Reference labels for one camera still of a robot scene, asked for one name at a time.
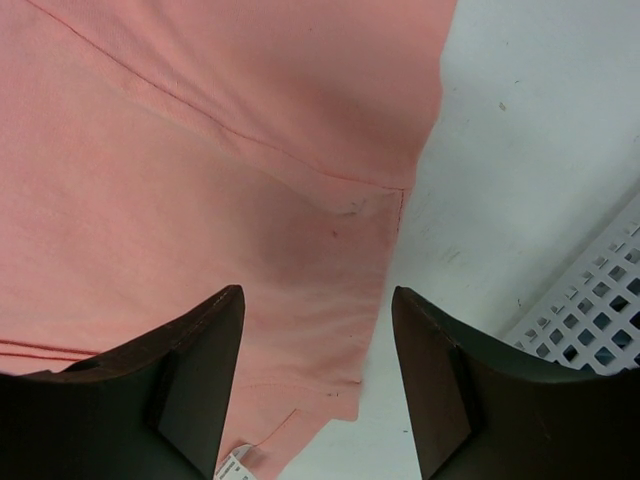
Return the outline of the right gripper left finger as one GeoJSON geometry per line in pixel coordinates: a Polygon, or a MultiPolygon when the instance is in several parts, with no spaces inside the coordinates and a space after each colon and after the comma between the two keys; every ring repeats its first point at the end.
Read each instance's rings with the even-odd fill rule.
{"type": "Polygon", "coordinates": [[[210,479],[243,332],[230,285],[60,372],[1,378],[5,479],[210,479]]]}

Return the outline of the pink t shirt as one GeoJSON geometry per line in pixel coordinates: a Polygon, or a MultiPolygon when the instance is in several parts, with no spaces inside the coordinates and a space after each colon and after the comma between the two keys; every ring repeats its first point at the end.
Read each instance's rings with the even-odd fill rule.
{"type": "Polygon", "coordinates": [[[274,479],[362,367],[452,1],[5,1],[1,368],[243,288],[220,456],[274,479]]]}

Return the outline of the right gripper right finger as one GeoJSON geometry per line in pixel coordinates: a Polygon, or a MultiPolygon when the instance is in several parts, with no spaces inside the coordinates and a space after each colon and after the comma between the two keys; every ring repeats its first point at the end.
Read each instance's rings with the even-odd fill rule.
{"type": "Polygon", "coordinates": [[[407,287],[393,332],[424,479],[635,479],[639,373],[554,364],[407,287]]]}

